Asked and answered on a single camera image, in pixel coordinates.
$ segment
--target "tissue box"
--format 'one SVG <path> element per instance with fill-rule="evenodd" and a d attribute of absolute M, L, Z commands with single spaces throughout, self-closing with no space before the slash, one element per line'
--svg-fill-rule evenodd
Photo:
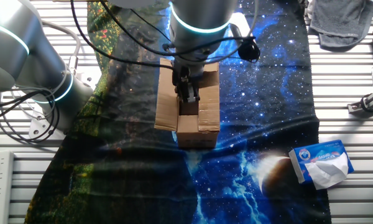
<path fill-rule="evenodd" d="M 289 152 L 290 160 L 292 161 L 294 171 L 298 177 L 300 184 L 312 183 L 312 178 L 305 166 L 307 163 L 316 161 L 328 161 L 335 159 L 341 154 L 347 155 L 341 140 L 324 142 L 305 147 L 298 147 Z M 348 174 L 354 172 L 351 161 L 348 158 Z"/>

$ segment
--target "white tissue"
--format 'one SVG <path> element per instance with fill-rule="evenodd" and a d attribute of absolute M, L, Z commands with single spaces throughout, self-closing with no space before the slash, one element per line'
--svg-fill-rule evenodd
<path fill-rule="evenodd" d="M 345 153 L 334 159 L 305 164 L 317 190 L 326 189 L 347 178 L 348 158 Z"/>

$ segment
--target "brown cardboard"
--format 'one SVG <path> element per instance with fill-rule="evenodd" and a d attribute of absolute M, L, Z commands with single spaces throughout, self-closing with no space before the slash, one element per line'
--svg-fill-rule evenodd
<path fill-rule="evenodd" d="M 171 62 L 161 59 L 162 65 Z M 176 131 L 180 148 L 214 148 L 219 133 L 218 63 L 205 66 L 199 83 L 200 101 L 182 103 L 172 84 L 172 71 L 160 68 L 155 128 Z"/>

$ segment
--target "blue nebula print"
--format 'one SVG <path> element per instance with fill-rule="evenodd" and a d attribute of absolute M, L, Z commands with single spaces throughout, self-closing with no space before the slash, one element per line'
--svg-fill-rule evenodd
<path fill-rule="evenodd" d="M 282 195 L 292 201 L 284 205 L 271 201 L 271 197 L 277 195 L 273 193 L 276 190 L 263 194 L 264 187 L 268 187 L 263 186 L 263 181 L 270 178 L 262 174 L 263 161 L 275 159 L 277 166 L 276 158 L 284 158 L 290 146 L 304 144 L 300 138 L 306 138 L 309 133 L 301 132 L 291 145 L 280 150 L 282 141 L 275 134 L 283 130 L 286 123 L 300 122 L 304 115 L 315 117 L 313 109 L 306 107 L 306 101 L 302 100 L 307 97 L 312 100 L 311 81 L 305 78 L 310 76 L 305 25 L 297 22 L 296 15 L 287 17 L 294 9 L 289 1 L 273 2 L 262 3 L 253 31 L 261 50 L 260 60 L 250 63 L 238 59 L 235 53 L 220 64 L 221 131 L 216 149 L 184 152 L 198 194 L 193 223 L 326 223 L 328 220 L 307 221 L 305 209 L 309 206 L 293 202 L 293 198 L 300 196 L 292 190 Z M 239 1 L 238 6 L 237 11 L 243 12 L 251 24 L 254 3 Z M 168 8 L 162 14 L 167 16 L 163 26 L 168 33 L 171 10 Z M 229 29 L 225 36 L 232 36 Z M 223 42 L 210 58 L 227 55 L 236 47 L 235 41 Z M 176 142 L 175 132 L 172 136 Z M 270 142 L 276 150 L 265 147 L 268 143 L 263 141 Z M 289 187 L 299 188 L 295 183 Z M 320 201 L 319 204 L 328 211 L 328 205 Z"/>

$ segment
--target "cardboard box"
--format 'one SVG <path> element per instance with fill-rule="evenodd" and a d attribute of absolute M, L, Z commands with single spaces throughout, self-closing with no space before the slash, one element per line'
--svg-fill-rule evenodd
<path fill-rule="evenodd" d="M 160 59 L 160 64 L 172 66 Z M 180 148 L 214 148 L 219 133 L 219 67 L 205 66 L 199 82 L 200 101 L 182 103 L 172 83 L 173 72 L 160 68 L 155 128 L 176 131 Z"/>
<path fill-rule="evenodd" d="M 324 142 L 305 147 L 298 147 L 289 152 L 290 160 L 292 161 L 294 171 L 298 177 L 300 184 L 312 183 L 312 178 L 305 167 L 305 164 L 316 161 L 325 161 L 335 157 L 339 157 L 345 153 L 348 158 L 348 174 L 354 172 L 351 161 L 349 160 L 347 151 L 341 140 Z"/>

